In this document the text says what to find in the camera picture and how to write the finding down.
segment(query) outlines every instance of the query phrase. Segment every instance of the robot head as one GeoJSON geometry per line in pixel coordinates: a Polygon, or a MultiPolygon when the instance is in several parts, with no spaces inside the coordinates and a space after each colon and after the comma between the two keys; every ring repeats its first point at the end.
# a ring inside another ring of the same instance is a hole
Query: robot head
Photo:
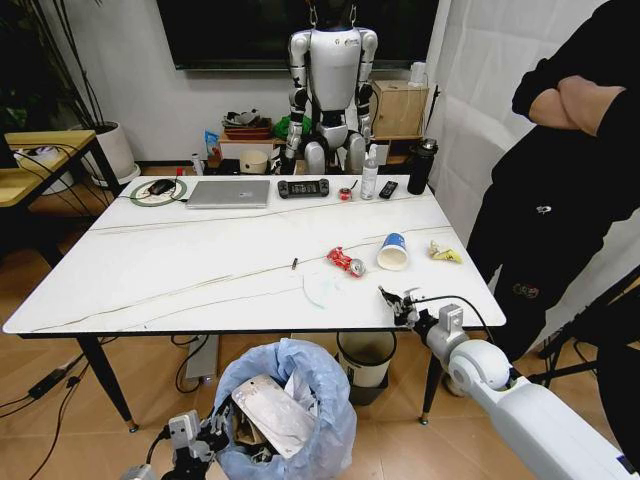
{"type": "Polygon", "coordinates": [[[351,28],[351,10],[356,0],[307,0],[318,14],[319,30],[343,30],[351,28]]]}

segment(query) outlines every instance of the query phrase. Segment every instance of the plastic bottle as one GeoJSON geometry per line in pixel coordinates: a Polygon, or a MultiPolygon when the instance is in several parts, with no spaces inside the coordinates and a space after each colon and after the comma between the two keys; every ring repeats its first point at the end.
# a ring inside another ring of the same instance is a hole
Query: plastic bottle
{"type": "Polygon", "coordinates": [[[363,200],[371,200],[376,191],[376,179],[378,178],[376,148],[376,145],[371,145],[369,153],[365,154],[364,157],[362,181],[360,182],[360,198],[363,200]]]}
{"type": "Polygon", "coordinates": [[[192,153],[191,163],[193,163],[193,171],[196,172],[196,175],[204,175],[204,168],[202,167],[202,162],[200,161],[200,154],[192,153]]]}

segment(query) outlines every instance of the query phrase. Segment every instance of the wastebasket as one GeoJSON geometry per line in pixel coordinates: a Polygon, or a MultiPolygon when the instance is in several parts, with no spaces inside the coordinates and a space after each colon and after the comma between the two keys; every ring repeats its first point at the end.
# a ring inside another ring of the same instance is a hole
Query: wastebasket
{"type": "MultiPolygon", "coordinates": [[[[232,362],[220,378],[215,410],[247,380],[264,373],[284,384],[294,369],[318,400],[318,416],[311,437],[291,458],[285,460],[274,455],[265,463],[252,463],[244,448],[230,438],[229,445],[216,454],[230,480],[329,479],[351,464],[356,413],[349,403],[349,382],[333,357],[311,342],[283,338],[278,343],[252,348],[232,362]]],[[[228,418],[227,432],[230,431],[228,418]]]]}
{"type": "Polygon", "coordinates": [[[357,387],[379,386],[396,352],[395,333],[340,332],[337,340],[338,361],[349,383],[357,387]]]}

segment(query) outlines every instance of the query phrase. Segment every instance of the water bottle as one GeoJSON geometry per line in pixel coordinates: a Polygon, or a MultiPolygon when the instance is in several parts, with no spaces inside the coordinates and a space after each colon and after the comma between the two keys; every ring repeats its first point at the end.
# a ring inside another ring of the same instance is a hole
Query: water bottle
{"type": "Polygon", "coordinates": [[[204,175],[204,167],[202,166],[202,161],[200,161],[200,154],[192,153],[191,163],[193,163],[193,171],[196,172],[196,175],[204,175]]]}
{"type": "Polygon", "coordinates": [[[433,138],[427,138],[414,150],[414,156],[408,162],[411,176],[407,190],[410,194],[422,195],[424,192],[437,152],[438,142],[433,138]]]}
{"type": "Polygon", "coordinates": [[[377,145],[371,145],[369,153],[365,154],[362,167],[362,182],[360,183],[360,197],[363,200],[371,200],[376,191],[376,179],[378,178],[378,160],[376,158],[377,145]]]}

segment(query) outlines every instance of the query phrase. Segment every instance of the yellow wrapper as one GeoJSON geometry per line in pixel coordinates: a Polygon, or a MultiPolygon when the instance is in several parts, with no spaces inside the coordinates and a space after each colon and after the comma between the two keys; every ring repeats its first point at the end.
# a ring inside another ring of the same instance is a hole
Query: yellow wrapper
{"type": "Polygon", "coordinates": [[[449,247],[443,247],[431,240],[429,250],[427,251],[429,256],[434,260],[449,260],[450,262],[462,263],[462,257],[449,247]]]}

